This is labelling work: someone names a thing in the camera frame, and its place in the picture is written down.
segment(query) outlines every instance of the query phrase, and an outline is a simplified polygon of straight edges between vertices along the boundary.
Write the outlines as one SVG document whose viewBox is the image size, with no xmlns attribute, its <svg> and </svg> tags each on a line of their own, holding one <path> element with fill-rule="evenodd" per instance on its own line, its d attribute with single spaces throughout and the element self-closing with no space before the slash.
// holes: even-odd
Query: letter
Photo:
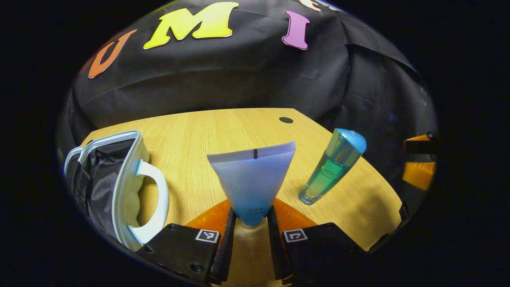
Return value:
<svg viewBox="0 0 510 287">
<path fill-rule="evenodd" d="M 269 212 L 289 169 L 296 142 L 208 155 L 232 209 L 244 227 L 255 228 Z"/>
<path fill-rule="evenodd" d="M 149 42 L 145 43 L 145 50 L 166 44 L 170 40 L 168 29 L 177 40 L 184 39 L 200 23 L 200 28 L 193 32 L 194 38 L 222 38 L 232 36 L 228 28 L 228 18 L 233 8 L 239 6 L 236 2 L 218 2 L 205 7 L 202 11 L 192 15 L 186 8 L 179 9 L 161 16 L 161 23 L 156 28 Z"/>
<path fill-rule="evenodd" d="M 314 9 L 317 12 L 320 12 L 321 10 L 315 6 L 318 6 L 319 4 L 311 1 L 311 0 L 299 0 L 299 2 L 305 6 L 307 6 L 310 9 Z"/>
<path fill-rule="evenodd" d="M 89 70 L 89 78 L 90 79 L 93 79 L 97 75 L 99 75 L 102 72 L 104 72 L 113 63 L 115 58 L 117 58 L 117 56 L 119 55 L 120 49 L 122 49 L 122 47 L 126 43 L 126 41 L 129 38 L 129 36 L 131 36 L 134 32 L 136 32 L 136 29 L 134 29 L 134 30 L 132 30 L 130 32 L 127 32 L 126 34 L 121 36 L 118 39 L 117 45 L 115 46 L 115 48 L 113 48 L 113 51 L 112 51 L 111 55 L 103 63 L 100 63 L 100 62 L 103 59 L 103 56 L 105 55 L 106 50 L 108 50 L 108 48 L 111 45 L 113 45 L 114 42 L 111 42 L 106 47 L 101 49 L 101 51 L 99 51 L 99 53 L 97 53 L 97 55 L 96 55 L 96 57 L 94 59 L 94 62 L 90 66 L 90 70 Z"/>
<path fill-rule="evenodd" d="M 282 41 L 292 47 L 306 50 L 308 44 L 304 41 L 304 33 L 306 31 L 306 25 L 310 23 L 303 15 L 296 12 L 285 10 L 285 13 L 289 16 L 289 31 L 287 35 L 282 38 Z"/>
</svg>

